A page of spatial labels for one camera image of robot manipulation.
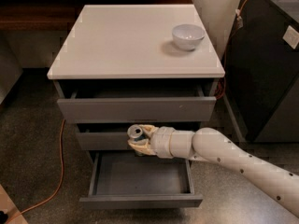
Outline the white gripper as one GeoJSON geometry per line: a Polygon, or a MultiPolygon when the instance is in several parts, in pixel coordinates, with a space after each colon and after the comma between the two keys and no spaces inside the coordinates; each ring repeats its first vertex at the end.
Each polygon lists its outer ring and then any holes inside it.
{"type": "Polygon", "coordinates": [[[139,127],[142,130],[142,134],[148,138],[143,140],[129,140],[128,145],[135,151],[145,154],[156,154],[159,158],[172,159],[173,156],[170,151],[170,140],[174,128],[161,127],[158,128],[153,125],[140,124],[139,127]]]}

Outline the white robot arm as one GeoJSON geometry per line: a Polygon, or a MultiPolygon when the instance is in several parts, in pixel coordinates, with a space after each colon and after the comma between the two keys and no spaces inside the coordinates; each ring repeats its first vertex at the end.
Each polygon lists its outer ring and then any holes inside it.
{"type": "Polygon", "coordinates": [[[299,175],[249,154],[215,129],[193,132],[134,124],[127,134],[128,145],[141,154],[161,159],[210,161],[235,171],[299,217],[299,175]]]}

